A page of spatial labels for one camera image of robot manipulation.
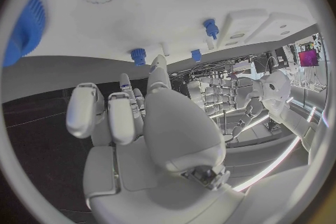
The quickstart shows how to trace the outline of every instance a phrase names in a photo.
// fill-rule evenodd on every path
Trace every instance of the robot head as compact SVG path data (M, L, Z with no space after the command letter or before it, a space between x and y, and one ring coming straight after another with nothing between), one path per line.
M263 84L264 95L262 100L286 101L291 93L291 81L281 71L263 76L261 79Z

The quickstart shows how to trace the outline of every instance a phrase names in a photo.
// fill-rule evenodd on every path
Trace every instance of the blue plastic part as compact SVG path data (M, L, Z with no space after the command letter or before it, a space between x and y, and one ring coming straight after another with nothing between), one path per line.
M214 40L217 39L217 35L220 32L217 25L214 22L214 19L210 18L203 23L203 26L206 28L208 36L212 36Z
M146 64L146 51L144 49L132 50L130 56L132 57L132 60L134 60L136 66L143 66Z
M45 11L41 0L29 0L8 41L3 66L11 66L32 52L41 41L44 27Z
M200 59L202 58L202 54L200 53L199 49L196 49L196 50L192 51L192 58L196 62L200 62Z

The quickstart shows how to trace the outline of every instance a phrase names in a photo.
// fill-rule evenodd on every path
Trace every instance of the dark floor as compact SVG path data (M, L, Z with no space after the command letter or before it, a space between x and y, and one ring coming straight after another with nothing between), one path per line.
M146 94L147 80L132 81ZM119 91L116 82L98 85L107 98ZM91 139L77 139L66 130L71 89L24 97L3 104L8 135L30 180L41 194L76 223L96 223L85 204L82 176ZM37 223L0 178L1 223Z

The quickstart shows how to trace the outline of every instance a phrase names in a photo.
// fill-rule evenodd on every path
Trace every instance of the display screen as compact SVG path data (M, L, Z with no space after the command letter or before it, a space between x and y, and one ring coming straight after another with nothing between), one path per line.
M298 57L300 59L300 66L302 67L319 65L318 55L315 49L299 52Z

